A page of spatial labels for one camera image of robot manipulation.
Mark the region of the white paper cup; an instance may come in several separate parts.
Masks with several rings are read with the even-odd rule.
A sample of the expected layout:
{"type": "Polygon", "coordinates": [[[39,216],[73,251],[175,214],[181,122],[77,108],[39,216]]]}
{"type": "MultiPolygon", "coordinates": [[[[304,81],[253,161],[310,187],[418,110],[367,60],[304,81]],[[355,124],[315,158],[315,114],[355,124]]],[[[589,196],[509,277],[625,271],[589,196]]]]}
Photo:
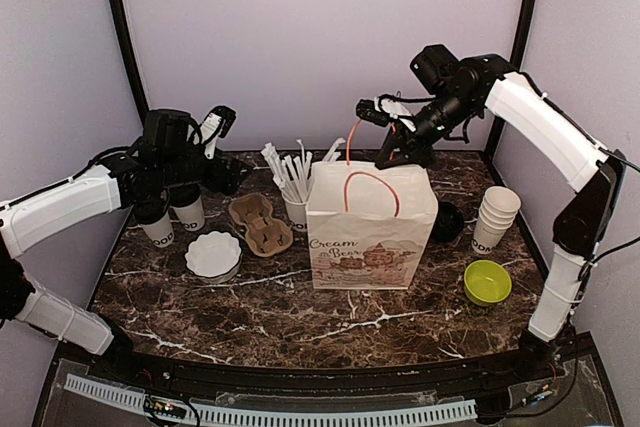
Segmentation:
{"type": "Polygon", "coordinates": [[[189,205],[173,206],[172,209],[186,231],[198,231],[205,224],[204,209],[200,197],[189,205]]]}
{"type": "Polygon", "coordinates": [[[153,245],[158,248],[166,248],[174,241],[174,229],[168,213],[153,223],[139,223],[139,225],[153,245]]]}

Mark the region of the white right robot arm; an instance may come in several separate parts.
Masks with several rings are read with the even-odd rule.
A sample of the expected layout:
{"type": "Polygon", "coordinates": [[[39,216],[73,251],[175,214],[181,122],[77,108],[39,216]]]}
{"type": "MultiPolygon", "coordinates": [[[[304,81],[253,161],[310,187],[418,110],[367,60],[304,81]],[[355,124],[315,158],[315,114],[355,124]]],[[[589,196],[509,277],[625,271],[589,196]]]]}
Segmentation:
{"type": "Polygon", "coordinates": [[[491,113],[530,146],[523,156],[511,157],[517,172],[532,164],[539,174],[546,162],[566,184],[555,203],[553,256],[526,332],[552,342],[582,300],[592,269],[614,252],[598,249],[632,162],[585,131],[529,74],[498,54],[458,59],[442,44],[428,45],[410,69],[428,93],[415,99],[419,111],[410,112],[410,99],[398,94],[381,94],[357,108],[361,119],[389,130],[375,160],[378,168],[426,167],[435,143],[454,140],[456,128],[467,129],[471,120],[491,113]]]}

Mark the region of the white paper bag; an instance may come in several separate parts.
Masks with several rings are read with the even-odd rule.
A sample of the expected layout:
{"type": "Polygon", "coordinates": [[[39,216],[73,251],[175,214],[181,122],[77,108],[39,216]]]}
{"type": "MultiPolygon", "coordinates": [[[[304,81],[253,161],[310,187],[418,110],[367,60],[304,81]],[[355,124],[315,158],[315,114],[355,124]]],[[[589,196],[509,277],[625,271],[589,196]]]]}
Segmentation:
{"type": "Polygon", "coordinates": [[[438,201],[426,169],[385,170],[351,156],[316,162],[305,212],[316,290],[406,290],[431,235],[438,201]]]}

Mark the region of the black cup lid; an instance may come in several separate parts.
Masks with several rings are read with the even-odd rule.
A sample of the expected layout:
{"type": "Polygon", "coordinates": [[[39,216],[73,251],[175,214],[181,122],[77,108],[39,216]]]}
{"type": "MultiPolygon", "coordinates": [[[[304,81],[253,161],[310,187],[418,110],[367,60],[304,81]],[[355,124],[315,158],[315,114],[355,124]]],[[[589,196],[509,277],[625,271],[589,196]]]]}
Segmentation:
{"type": "Polygon", "coordinates": [[[166,200],[150,199],[137,203],[133,208],[133,215],[140,225],[152,225],[163,219],[167,210],[166,200]]]}
{"type": "Polygon", "coordinates": [[[172,207],[188,207],[195,203],[200,197],[201,189],[197,184],[174,187],[169,190],[169,204],[172,207]]]}

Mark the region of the cardboard cup carrier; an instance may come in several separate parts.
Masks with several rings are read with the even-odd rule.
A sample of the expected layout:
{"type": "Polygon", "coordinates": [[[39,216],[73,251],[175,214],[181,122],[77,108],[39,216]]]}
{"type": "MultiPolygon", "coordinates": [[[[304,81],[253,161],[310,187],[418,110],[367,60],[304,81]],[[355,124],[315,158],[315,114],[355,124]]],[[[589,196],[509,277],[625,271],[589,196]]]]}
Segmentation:
{"type": "Polygon", "coordinates": [[[273,205],[264,195],[252,193],[236,198],[228,211],[232,220],[245,229],[244,239],[256,256],[272,257],[293,244],[292,229],[273,217],[273,205]]]}

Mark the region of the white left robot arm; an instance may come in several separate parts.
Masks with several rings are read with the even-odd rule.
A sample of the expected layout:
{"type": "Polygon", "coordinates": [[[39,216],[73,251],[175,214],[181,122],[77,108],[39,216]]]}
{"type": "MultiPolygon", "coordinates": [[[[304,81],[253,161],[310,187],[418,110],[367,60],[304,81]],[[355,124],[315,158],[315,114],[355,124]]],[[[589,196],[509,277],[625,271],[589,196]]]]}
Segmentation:
{"type": "Polygon", "coordinates": [[[42,286],[18,259],[43,240],[120,209],[131,210],[159,248],[173,242],[173,218],[187,231],[201,229],[201,191],[232,195],[249,174],[246,163],[216,147],[235,120],[227,106],[214,107],[202,122],[179,110],[151,110],[132,145],[109,148],[73,176],[2,202],[1,319],[26,323],[102,356],[103,368],[117,381],[134,382],[141,362],[126,349],[128,336],[42,286]]]}

